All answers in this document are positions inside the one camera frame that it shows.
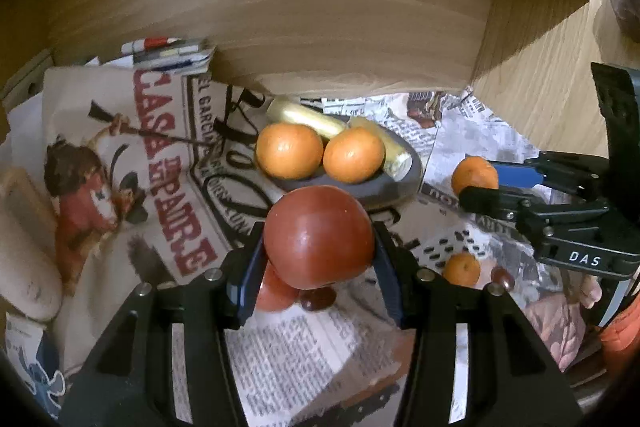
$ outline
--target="plate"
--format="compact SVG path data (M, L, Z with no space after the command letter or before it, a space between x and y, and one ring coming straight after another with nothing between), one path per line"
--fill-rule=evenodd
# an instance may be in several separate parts
M339 118L342 121L349 120L349 117L343 115L332 116ZM285 192L313 185L333 185L334 187L341 188L350 193L351 196L356 198L366 210L374 210L385 206L391 206L417 194L418 189L420 188L420 182L422 181L422 164L420 163L420 156L418 156L418 153L415 152L414 148L411 147L406 140L387 128L383 129L391 138L393 138L393 140L398 142L412 158L409 172L407 172L406 176L399 182L393 181L391 176L382 170L379 170L372 177L362 183L341 183L330 178L329 175L324 172L324 168L322 166L319 166L313 176L310 178L304 178L303 180L281 180L279 178L268 176L264 172L262 172L262 174L276 185L276 187L279 187Z

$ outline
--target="orange object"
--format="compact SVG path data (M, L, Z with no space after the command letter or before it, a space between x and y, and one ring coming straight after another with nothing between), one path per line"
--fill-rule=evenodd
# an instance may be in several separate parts
M373 261L374 234L361 204L341 188L285 194L264 220L264 249L278 276L312 290L357 277Z
M329 140L322 165L334 180L360 183L380 169L384 159L382 140L364 127L353 127Z
M283 282L273 264L267 263L255 307L263 312L280 312L290 307L298 299L298 295L300 290Z
M472 253L455 253L447 260L442 276L451 284L473 288L480 279L480 263Z
M467 156L453 171L451 188L459 196L463 188L468 186L498 188L498 171L480 156Z
M607 372L622 372L640 349L640 294L600 333Z
M322 152L318 133L297 123L272 123L255 144L260 169L283 180L308 178L320 166Z

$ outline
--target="red lettering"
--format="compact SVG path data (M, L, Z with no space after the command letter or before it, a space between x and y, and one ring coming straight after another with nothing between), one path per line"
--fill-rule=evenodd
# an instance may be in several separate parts
M158 162L149 164L149 180L157 181L158 184L152 184L151 195L157 196L161 189L168 195L175 194L180 189L180 171L182 170L182 161L180 156L175 158L167 158L164 163Z
M152 131L171 131L174 129L175 117L168 112L164 112L160 116L158 116L154 124L151 126Z
M145 73L145 70L136 70L133 72L133 85L134 85L134 90L137 92L142 93L142 91L144 89L148 89L149 84L143 84L142 82L142 75L143 73Z
M180 275L191 275L199 268L204 268L218 258L209 240L204 238L200 245L185 255L174 255L175 265L180 270Z
M202 231L191 203L185 203L177 210L167 214L167 218L166 226L162 227L162 231L166 240L172 243L195 239Z
M162 162L149 163L149 183L154 185L155 183L164 181L164 170L162 169Z
M136 111L140 118L144 118L150 112L167 105L173 99L165 94L136 93Z
M156 157L162 149L166 149L173 142L171 140L167 140L166 138L153 138L150 136L145 137L145 150L146 150L146 159L152 160Z
M168 231L173 234L173 237L177 235L177 238L171 243L171 251L174 253L182 253L185 242L191 239L197 239L202 233L202 226L198 220L198 216L192 213L186 221L179 223Z
M160 221L162 222L162 216L171 212L183 199L184 194L179 194L178 196L172 196L168 200L154 200L156 209L158 210L158 216L160 216Z
M171 82L171 76L168 73L163 73L159 80L154 82L154 86L165 86Z

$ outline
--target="black clamp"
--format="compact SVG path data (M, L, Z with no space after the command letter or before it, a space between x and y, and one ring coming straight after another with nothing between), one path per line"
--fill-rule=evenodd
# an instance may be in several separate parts
M542 151L523 164L492 163L498 170L532 169L542 185L583 201L546 204L511 187L467 187L460 193L460 205L467 212L515 223L540 263L614 280L629 279L636 272L640 230L605 195L606 158Z
M246 427L234 383L225 328L254 311L267 257L257 223L244 248L231 251L183 287L140 284L89 354L66 397L66 427L184 426L176 418L172 331L184 330L184 364L196 427ZM373 266L387 312L415 328L415 345L396 426L449 423L456 324L468 325L466 416L457 425L574 425L580 411L558 366L513 299L494 283L482 291L450 285L420 268L374 223Z

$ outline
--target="cartoon illustration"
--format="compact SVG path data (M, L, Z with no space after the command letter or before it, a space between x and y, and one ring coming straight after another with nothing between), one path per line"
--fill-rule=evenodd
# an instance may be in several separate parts
M68 295L75 293L84 262L103 237L124 219L140 223L147 218L142 207L145 192L138 187L135 172L124 176L117 189L111 187L115 163L128 146L116 151L109 176L96 152L100 140L120 134L128 124L129 119L118 114L85 145L58 137L47 147L44 181L59 201L56 263Z
M44 409L52 418L58 418L60 412L60 404L54 400L53 397L59 397L65 394L65 378L57 369L53 374L53 378L49 379L49 375L42 368L40 362L37 360L33 363L28 363L24 360L24 350L22 347L18 350L18 357L20 358L20 365L31 377L31 381L25 381L24 383L31 391L31 394L35 396L37 402L42 404Z

